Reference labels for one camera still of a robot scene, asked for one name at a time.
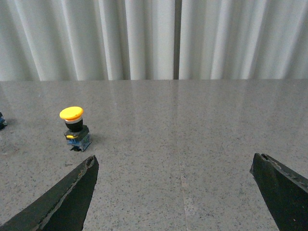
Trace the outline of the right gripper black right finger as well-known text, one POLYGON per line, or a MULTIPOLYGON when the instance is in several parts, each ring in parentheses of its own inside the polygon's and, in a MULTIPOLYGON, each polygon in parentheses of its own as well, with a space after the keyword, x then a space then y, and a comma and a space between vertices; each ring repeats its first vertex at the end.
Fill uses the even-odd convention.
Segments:
POLYGON ((250 169, 277 227, 308 229, 308 179, 267 154, 255 153, 250 169))

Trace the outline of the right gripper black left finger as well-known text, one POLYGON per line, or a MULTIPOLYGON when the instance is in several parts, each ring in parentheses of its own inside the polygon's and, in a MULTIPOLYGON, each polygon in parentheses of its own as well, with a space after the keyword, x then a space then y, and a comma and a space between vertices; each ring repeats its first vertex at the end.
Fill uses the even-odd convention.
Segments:
POLYGON ((97 182, 90 156, 36 201, 0 226, 2 231, 81 231, 97 182))

